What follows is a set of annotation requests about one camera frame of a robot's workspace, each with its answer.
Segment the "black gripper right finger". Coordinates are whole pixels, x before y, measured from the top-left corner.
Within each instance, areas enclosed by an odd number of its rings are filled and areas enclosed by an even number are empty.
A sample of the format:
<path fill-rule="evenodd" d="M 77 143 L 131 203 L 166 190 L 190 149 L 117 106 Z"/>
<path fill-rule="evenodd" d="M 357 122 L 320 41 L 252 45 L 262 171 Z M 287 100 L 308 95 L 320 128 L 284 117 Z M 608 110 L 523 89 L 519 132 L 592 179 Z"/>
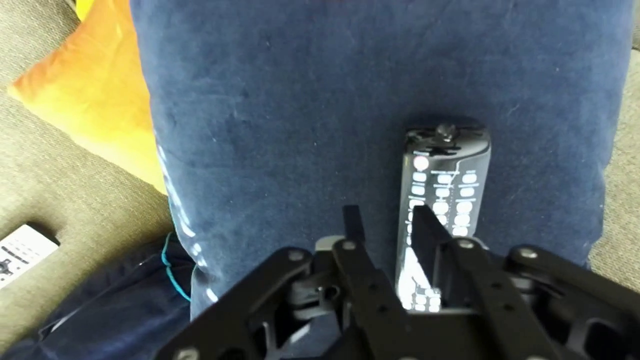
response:
<path fill-rule="evenodd" d="M 430 315 L 428 347 L 443 360 L 562 360 L 498 258 L 453 239 L 428 207 L 411 220 L 411 246 L 443 308 Z"/>

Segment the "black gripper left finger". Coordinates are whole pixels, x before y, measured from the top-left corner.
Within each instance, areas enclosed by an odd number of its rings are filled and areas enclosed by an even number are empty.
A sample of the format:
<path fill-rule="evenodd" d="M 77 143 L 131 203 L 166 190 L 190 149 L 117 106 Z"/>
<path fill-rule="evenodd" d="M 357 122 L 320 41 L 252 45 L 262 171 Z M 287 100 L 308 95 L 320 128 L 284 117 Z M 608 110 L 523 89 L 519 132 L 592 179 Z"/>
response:
<path fill-rule="evenodd" d="M 359 209 L 341 210 L 343 239 L 332 249 L 343 290 L 338 310 L 340 339 L 329 348 L 332 360 L 417 360 L 403 337 L 403 310 L 388 278 L 368 252 Z"/>

